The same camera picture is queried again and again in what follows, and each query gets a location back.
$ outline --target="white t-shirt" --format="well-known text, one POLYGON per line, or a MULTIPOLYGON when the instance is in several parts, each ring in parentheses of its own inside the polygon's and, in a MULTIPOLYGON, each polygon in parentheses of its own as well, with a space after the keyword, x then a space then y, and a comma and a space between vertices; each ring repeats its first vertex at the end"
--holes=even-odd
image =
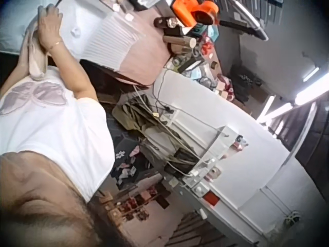
POLYGON ((43 81, 24 78, 0 100, 0 155, 20 151, 58 164, 87 202, 115 160, 104 108, 77 100, 55 67, 43 81))

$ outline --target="butterfly print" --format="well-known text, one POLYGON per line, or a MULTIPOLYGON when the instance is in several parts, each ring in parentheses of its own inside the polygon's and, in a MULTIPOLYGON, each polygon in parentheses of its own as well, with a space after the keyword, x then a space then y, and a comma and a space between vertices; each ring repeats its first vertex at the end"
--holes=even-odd
POLYGON ((5 97, 0 107, 0 117, 10 114, 23 107, 29 100, 33 103, 44 106, 66 105, 64 89, 61 85, 52 82, 24 82, 14 87, 5 97))

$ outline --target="hand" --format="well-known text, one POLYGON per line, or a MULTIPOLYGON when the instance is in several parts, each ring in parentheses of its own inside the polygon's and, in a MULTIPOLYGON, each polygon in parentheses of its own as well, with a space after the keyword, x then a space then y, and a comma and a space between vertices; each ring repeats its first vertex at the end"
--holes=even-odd
POLYGON ((47 9, 43 6, 38 8, 39 15, 39 40, 41 45, 49 51, 56 42, 62 40, 60 36, 60 27, 63 14, 59 14, 59 9, 53 4, 49 4, 47 9))

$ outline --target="bracelet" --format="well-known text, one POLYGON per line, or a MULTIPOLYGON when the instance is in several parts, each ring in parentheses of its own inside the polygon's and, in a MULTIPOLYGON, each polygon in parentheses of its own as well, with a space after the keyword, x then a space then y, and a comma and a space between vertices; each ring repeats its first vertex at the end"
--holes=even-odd
POLYGON ((62 42, 63 42, 63 40, 60 40, 60 41, 54 43, 54 44, 48 49, 47 52, 50 52, 51 49, 53 49, 55 46, 57 46, 58 44, 60 44, 60 43, 62 43, 62 42))

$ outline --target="metal bracket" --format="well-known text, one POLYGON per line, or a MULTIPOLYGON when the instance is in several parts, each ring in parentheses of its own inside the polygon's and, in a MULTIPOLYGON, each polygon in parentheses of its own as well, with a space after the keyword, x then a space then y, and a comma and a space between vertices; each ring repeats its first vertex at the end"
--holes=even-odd
POLYGON ((238 135, 239 134, 228 126, 221 127, 215 140, 202 156, 202 160, 200 160, 189 173, 190 177, 184 177, 182 179, 187 186, 193 188, 198 184, 222 158, 230 146, 234 144, 238 135))

